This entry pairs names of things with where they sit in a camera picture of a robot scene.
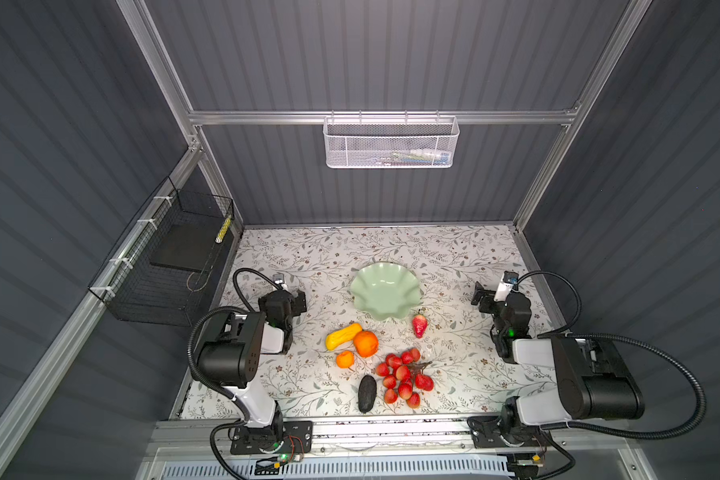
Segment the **yellow fake banana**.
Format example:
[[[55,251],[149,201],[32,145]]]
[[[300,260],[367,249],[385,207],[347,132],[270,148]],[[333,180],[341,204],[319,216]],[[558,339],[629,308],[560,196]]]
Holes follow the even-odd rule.
[[[351,342],[359,333],[363,331],[363,327],[359,323],[336,330],[330,333],[325,339],[325,347],[329,351],[333,351],[344,343]]]

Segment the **small fake tangerine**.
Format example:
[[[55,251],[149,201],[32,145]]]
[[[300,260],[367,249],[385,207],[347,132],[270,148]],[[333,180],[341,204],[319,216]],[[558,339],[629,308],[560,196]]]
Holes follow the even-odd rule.
[[[355,355],[352,351],[343,351],[336,358],[336,365],[341,369],[349,369],[355,363]]]

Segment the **red fake strawberry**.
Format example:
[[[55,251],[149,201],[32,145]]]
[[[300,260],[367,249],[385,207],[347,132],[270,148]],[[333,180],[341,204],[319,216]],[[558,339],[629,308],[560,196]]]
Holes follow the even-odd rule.
[[[428,328],[428,319],[422,315],[417,314],[412,318],[412,328],[416,338],[422,338]]]

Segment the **large fake orange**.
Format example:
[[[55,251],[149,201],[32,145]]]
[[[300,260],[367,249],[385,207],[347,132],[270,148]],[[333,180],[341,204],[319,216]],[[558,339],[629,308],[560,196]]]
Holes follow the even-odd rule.
[[[363,330],[355,335],[353,344],[360,357],[368,358],[375,355],[379,348],[379,340],[372,331]]]

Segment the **dark fake avocado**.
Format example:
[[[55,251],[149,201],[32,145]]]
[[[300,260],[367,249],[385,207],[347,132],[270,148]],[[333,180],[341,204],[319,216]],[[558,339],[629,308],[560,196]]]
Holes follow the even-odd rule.
[[[365,414],[373,409],[377,398],[377,381],[371,375],[364,375],[357,390],[358,409]]]

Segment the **red fake grape bunch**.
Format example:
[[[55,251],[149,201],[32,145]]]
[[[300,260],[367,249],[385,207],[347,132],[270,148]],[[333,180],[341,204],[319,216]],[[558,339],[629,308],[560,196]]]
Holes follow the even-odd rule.
[[[373,370],[381,380],[384,403],[404,402],[411,409],[420,408],[423,394],[434,390],[434,380],[426,373],[429,365],[417,347],[400,354],[388,354]]]

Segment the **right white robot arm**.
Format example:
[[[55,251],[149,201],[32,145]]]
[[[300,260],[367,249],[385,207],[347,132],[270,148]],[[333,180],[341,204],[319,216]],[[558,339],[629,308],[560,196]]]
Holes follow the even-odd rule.
[[[541,436],[537,428],[572,420],[640,418],[645,402],[622,356],[610,340],[532,338],[531,302],[507,281],[489,290],[474,286],[470,303],[491,316],[489,333],[498,357],[506,363],[554,370],[555,388],[505,400],[492,433],[513,447]]]

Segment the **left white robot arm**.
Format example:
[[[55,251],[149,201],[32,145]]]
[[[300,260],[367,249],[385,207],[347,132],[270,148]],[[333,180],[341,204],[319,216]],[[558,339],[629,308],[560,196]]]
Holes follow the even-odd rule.
[[[266,355],[284,355],[292,344],[292,321],[307,311],[305,293],[276,289],[259,309],[216,308],[193,328],[188,362],[194,380],[230,400],[240,412],[228,431],[233,455],[311,450],[313,423],[287,421],[258,374]]]

